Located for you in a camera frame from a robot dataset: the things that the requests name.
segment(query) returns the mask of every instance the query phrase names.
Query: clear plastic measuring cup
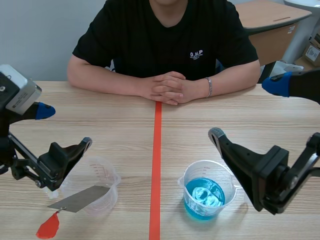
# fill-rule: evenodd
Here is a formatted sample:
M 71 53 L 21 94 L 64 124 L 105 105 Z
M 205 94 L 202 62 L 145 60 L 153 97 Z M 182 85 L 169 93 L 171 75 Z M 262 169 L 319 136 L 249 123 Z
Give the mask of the clear plastic measuring cup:
M 192 163 L 178 180 L 186 210 L 200 220 L 214 218 L 235 199 L 242 188 L 237 182 L 230 170 L 211 160 Z
M 112 164 L 103 157 L 84 157 L 68 174 L 61 185 L 65 198 L 92 186 L 104 186 L 110 190 L 83 210 L 90 216 L 103 216 L 111 211 L 118 200 L 117 185 L 121 177 Z

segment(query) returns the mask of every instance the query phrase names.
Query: silver bracelet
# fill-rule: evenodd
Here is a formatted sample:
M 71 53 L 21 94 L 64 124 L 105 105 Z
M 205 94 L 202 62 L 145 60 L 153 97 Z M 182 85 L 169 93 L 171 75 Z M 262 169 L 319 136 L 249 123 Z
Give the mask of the silver bracelet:
M 209 82 L 209 94 L 208 94 L 207 98 L 210 98 L 212 96 L 212 81 L 209 77 L 206 77 L 206 79 Z

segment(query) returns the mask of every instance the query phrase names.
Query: wooden desk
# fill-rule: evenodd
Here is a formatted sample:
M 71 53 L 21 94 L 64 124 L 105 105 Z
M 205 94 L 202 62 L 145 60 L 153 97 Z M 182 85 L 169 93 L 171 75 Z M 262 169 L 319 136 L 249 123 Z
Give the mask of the wooden desk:
M 53 118 L 14 124 L 11 131 L 36 156 L 51 142 L 62 146 L 91 137 L 89 156 L 104 156 L 122 177 L 119 198 L 109 216 L 62 212 L 56 240 L 148 240 L 154 130 L 154 103 L 138 97 L 73 89 L 66 82 L 38 82 L 41 101 L 55 106 Z M 256 212 L 242 204 L 243 192 L 215 221 L 195 222 L 185 213 L 177 185 L 197 160 L 223 163 L 207 135 L 222 128 L 235 143 L 265 153 L 273 145 L 290 151 L 292 164 L 310 135 L 320 131 L 319 105 L 299 98 L 249 91 L 162 109 L 162 240 L 317 240 L 320 179 L 311 178 L 284 214 Z M 0 176 L 1 239 L 35 240 L 39 226 L 53 214 L 54 201 L 28 179 Z
M 311 12 L 275 3 L 268 0 L 254 0 L 235 5 L 242 25 L 249 32 L 261 32 L 297 23 Z
M 270 76 L 276 61 L 284 56 L 298 28 L 298 22 L 311 12 L 271 2 L 254 0 L 235 5 L 243 27 L 255 46 L 261 66 L 259 83 Z

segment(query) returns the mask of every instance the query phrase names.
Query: scraper blade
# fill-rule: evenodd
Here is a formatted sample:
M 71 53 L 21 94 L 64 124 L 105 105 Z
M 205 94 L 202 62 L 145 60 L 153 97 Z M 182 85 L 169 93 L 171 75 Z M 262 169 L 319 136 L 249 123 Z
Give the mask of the scraper blade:
M 48 206 L 48 208 L 58 210 L 65 208 L 64 210 L 67 212 L 77 213 L 81 209 L 101 198 L 109 190 L 110 188 L 105 186 L 92 186 L 72 196 L 62 199 L 61 201 L 58 201 Z

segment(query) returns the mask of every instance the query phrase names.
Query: forearm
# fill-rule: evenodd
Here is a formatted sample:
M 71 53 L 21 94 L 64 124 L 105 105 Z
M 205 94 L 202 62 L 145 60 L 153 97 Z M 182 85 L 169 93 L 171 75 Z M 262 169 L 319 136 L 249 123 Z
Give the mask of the forearm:
M 71 60 L 67 69 L 68 81 L 72 86 L 107 94 L 139 95 L 140 78 L 77 62 L 77 59 L 75 61 Z
M 212 96 L 229 94 L 250 88 L 257 84 L 260 77 L 260 63 L 254 61 L 248 64 L 230 67 L 217 75 L 211 76 Z M 199 98 L 205 98 L 209 94 L 207 79 L 197 81 Z

